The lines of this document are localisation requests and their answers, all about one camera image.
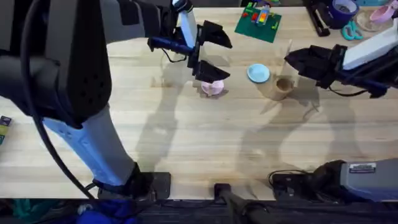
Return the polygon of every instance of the cable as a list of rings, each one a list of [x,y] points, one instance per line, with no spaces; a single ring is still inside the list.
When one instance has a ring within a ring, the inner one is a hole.
[[[169,62],[171,62],[171,63],[183,62],[187,59],[187,56],[185,56],[183,59],[174,61],[170,58],[169,54],[165,51],[165,49],[162,49],[162,50],[163,50],[164,54],[166,54],[167,58],[169,59]]]
[[[90,184],[88,184],[88,185],[85,187],[85,189],[86,189],[86,190],[91,190],[91,189],[93,189],[94,187],[96,187],[96,185],[95,185],[94,183],[90,183]]]
[[[333,90],[330,86],[329,86],[329,90],[332,91],[333,93],[336,93],[337,95],[343,96],[343,97],[359,96],[359,95],[367,92],[367,90],[361,90],[356,93],[345,94],[345,93],[339,93],[336,90]]]
[[[29,10],[26,14],[24,28],[22,31],[22,38],[21,38],[21,73],[22,73],[22,84],[24,86],[24,94],[26,103],[28,105],[28,109],[33,117],[34,123],[36,125],[37,131],[40,134],[40,137],[45,144],[48,152],[57,163],[59,168],[62,172],[72,181],[76,187],[85,194],[89,199],[95,199],[92,194],[87,191],[84,186],[79,182],[79,180],[69,171],[68,167],[63,163],[62,159],[58,155],[57,151],[55,150],[51,140],[44,128],[42,118],[39,116],[37,112],[36,105],[34,104],[33,99],[33,90],[31,87],[31,75],[30,75],[30,35],[32,32],[32,25],[34,21],[35,14],[39,8],[41,0],[33,0],[32,4],[29,7]]]

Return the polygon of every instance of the small blue dish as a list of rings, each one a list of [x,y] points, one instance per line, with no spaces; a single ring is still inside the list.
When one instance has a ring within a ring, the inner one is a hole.
[[[254,83],[264,83],[269,79],[269,69],[260,63],[255,63],[248,68],[248,77]]]

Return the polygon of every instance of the wooden table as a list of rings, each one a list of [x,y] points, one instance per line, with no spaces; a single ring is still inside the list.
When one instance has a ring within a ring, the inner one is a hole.
[[[231,73],[217,98],[201,92],[186,62],[168,63],[162,51],[150,52],[146,39],[108,46],[113,122],[141,170],[172,173],[172,198],[210,199],[213,184],[227,182],[244,198],[273,199],[266,183],[273,170],[314,170],[333,159],[397,157],[396,90],[377,100],[368,95],[342,98],[297,76],[293,94],[275,102],[263,96],[261,85],[247,79],[246,69],[253,63],[279,73],[290,39],[292,50],[358,43],[344,40],[338,30],[317,37],[303,7],[273,10],[283,18],[275,42],[269,44],[234,33],[242,9],[195,9],[198,23],[206,19],[222,24],[234,46],[205,44],[201,51],[202,57]],[[295,74],[284,69],[284,75]],[[0,114],[14,119],[0,146],[0,197],[84,197],[55,165],[31,118],[5,99],[0,100]],[[51,137],[78,179],[91,182],[82,161],[60,138]]]

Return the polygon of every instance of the teal scissors handle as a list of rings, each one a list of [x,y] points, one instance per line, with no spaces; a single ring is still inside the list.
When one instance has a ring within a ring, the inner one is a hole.
[[[356,27],[355,21],[349,21],[347,25],[341,30],[343,37],[346,40],[361,40],[363,39],[362,33]]]

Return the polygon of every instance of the green lego baseplate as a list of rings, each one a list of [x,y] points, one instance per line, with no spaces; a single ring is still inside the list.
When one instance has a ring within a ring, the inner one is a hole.
[[[280,20],[282,19],[281,15],[270,13],[268,16],[267,22],[265,25],[257,25],[255,22],[252,22],[252,15],[254,13],[260,14],[261,10],[253,7],[246,7],[242,12],[242,16],[236,26],[235,33],[243,34],[248,37],[253,37],[256,39],[264,40],[266,42],[273,43],[275,40],[276,33],[278,31]]]

